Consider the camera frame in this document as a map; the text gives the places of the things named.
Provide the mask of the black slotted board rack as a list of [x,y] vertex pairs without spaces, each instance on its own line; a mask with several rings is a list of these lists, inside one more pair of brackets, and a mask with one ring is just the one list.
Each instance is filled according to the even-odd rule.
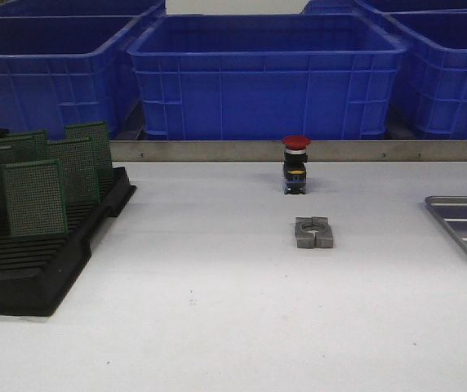
[[[0,138],[14,134],[0,128]],[[0,315],[49,316],[55,312],[91,257],[91,238],[118,216],[135,192],[127,172],[99,181],[98,203],[67,204],[68,233],[13,237],[0,234]]]

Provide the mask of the red emergency stop button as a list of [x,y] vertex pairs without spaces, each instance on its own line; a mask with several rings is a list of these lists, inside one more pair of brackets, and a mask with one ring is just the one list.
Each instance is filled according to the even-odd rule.
[[282,139],[285,146],[283,162],[283,193],[305,194],[308,162],[307,146],[311,140],[306,136],[292,135]]

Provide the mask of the grey metal clamp block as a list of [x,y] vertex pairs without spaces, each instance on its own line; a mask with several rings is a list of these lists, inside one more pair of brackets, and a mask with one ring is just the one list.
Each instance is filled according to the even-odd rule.
[[297,217],[296,246],[303,249],[333,248],[335,239],[327,217]]

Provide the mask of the blue plastic bin centre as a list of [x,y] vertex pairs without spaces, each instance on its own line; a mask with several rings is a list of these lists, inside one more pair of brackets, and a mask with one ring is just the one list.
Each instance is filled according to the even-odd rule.
[[355,14],[166,16],[129,47],[148,136],[379,139],[405,49]]

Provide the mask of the blue plastic bin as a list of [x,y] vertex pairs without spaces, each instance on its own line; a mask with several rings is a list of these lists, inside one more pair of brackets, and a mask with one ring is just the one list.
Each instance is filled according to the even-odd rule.
[[394,112],[422,139],[467,140],[467,12],[393,13],[385,28],[406,47]]
[[355,14],[166,16],[129,47],[148,136],[379,139],[405,49]]
[[128,47],[132,16],[0,17],[0,128],[45,130],[106,121],[116,135],[139,100]]

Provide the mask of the blue bin back right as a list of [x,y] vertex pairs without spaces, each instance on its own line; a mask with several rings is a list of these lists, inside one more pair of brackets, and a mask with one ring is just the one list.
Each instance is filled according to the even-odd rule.
[[423,11],[467,11],[467,0],[378,0],[378,1],[308,1],[303,14],[351,13],[372,14]]

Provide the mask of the blue plastic bin right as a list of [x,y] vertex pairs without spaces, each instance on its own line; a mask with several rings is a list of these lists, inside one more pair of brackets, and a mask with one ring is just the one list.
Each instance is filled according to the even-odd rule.
[[394,112],[422,139],[467,140],[467,12],[393,13],[385,28],[406,47]]

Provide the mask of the blue plastic bin left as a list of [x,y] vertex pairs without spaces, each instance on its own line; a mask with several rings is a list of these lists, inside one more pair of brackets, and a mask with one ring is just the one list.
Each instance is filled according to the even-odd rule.
[[106,121],[116,135],[139,100],[128,47],[132,16],[0,17],[0,128],[45,130]]

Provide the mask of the blue bin back left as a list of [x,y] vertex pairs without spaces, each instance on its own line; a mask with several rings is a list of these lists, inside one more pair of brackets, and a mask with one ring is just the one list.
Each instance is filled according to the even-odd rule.
[[23,16],[145,16],[166,10],[165,1],[7,1],[0,17]]

